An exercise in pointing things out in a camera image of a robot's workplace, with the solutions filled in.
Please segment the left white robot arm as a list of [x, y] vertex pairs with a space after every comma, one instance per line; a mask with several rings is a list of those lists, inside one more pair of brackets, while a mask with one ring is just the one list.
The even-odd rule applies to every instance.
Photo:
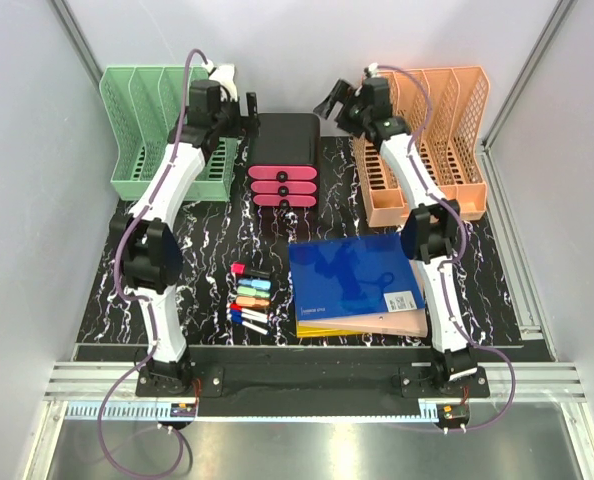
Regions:
[[128, 214], [110, 224], [116, 246], [113, 280], [118, 296], [139, 305], [147, 330], [144, 359], [133, 366], [142, 380], [173, 396], [198, 387], [176, 305], [183, 254], [173, 224], [187, 191], [223, 138], [238, 139], [259, 125], [257, 96], [246, 110], [223, 80], [196, 80], [182, 96], [164, 160]]

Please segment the black drawer cabinet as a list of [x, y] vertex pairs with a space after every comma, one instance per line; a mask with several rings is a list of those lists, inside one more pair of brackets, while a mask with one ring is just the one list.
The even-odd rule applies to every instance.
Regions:
[[312, 195], [318, 202], [320, 121], [308, 113], [264, 113], [259, 116], [259, 128], [248, 150], [248, 168], [253, 165], [306, 165], [315, 167], [318, 176], [309, 182], [317, 185]]

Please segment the green highlighter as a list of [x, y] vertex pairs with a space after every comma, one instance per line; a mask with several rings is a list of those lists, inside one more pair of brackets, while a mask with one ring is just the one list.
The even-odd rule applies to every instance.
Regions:
[[246, 286], [239, 286], [237, 288], [237, 295], [261, 298], [261, 299], [268, 299], [270, 297], [270, 293], [268, 291], [256, 289], [253, 287], [246, 287]]

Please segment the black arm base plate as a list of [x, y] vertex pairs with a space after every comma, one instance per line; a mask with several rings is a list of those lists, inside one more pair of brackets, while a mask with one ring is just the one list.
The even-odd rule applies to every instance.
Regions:
[[182, 379], [158, 378], [141, 373], [137, 394], [156, 396], [192, 394], [219, 398], [250, 389], [265, 390], [379, 390], [403, 398], [486, 399], [491, 391], [485, 371], [440, 385], [426, 364], [198, 364]]

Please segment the pink top drawer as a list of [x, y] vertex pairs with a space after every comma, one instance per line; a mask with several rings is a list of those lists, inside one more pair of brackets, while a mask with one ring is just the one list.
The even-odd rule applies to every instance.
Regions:
[[248, 168], [248, 175], [256, 181], [313, 181], [318, 176], [318, 170], [306, 165], [253, 165]]

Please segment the red whiteboard marker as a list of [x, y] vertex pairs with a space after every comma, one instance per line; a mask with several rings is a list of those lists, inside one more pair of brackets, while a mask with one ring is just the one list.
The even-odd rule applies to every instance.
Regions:
[[259, 316], [265, 315], [268, 318], [268, 315], [266, 313], [264, 313], [264, 312], [256, 311], [256, 310], [253, 310], [253, 309], [250, 309], [250, 308], [241, 307], [241, 306], [237, 305], [236, 303], [231, 303], [230, 304], [230, 311], [231, 310], [239, 310], [239, 311], [243, 311], [243, 312], [249, 313], [251, 315], [259, 315]]

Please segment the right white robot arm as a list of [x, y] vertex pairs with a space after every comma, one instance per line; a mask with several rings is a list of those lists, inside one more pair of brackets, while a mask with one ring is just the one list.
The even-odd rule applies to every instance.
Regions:
[[394, 113], [386, 78], [368, 75], [357, 87], [339, 79], [314, 113], [327, 119], [336, 106], [341, 107], [336, 125], [372, 143], [408, 201], [410, 213], [400, 239], [424, 289], [432, 341], [430, 381], [440, 395], [453, 396], [478, 370], [453, 278], [466, 247], [459, 204], [432, 180], [416, 147], [423, 128], [413, 131]]

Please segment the orange highlighter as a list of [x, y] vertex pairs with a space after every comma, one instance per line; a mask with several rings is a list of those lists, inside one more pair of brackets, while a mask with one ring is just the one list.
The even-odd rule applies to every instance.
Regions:
[[237, 296], [235, 303], [245, 308], [266, 308], [270, 304], [268, 299], [250, 296]]

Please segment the blue whiteboard marker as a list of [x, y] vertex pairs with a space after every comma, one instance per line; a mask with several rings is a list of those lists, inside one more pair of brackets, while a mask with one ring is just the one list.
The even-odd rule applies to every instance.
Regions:
[[257, 332], [257, 333], [259, 333], [262, 336], [265, 336], [265, 335], [268, 334], [268, 330], [267, 329], [265, 329], [263, 327], [260, 327], [258, 325], [255, 325], [255, 324], [253, 324], [251, 322], [248, 322], [248, 321], [244, 320], [241, 317], [232, 317], [231, 318], [231, 321], [234, 324], [241, 325], [241, 326], [245, 327], [246, 329], [249, 329], [249, 330], [252, 330], [254, 332]]
[[261, 315], [261, 316], [251, 315], [249, 313], [239, 311], [239, 310], [231, 310], [230, 315], [233, 318], [239, 318], [239, 319], [242, 319], [243, 321], [247, 321], [247, 322], [255, 322], [255, 323], [260, 323], [260, 324], [264, 324], [264, 325], [266, 325], [268, 323], [268, 318], [265, 315]]

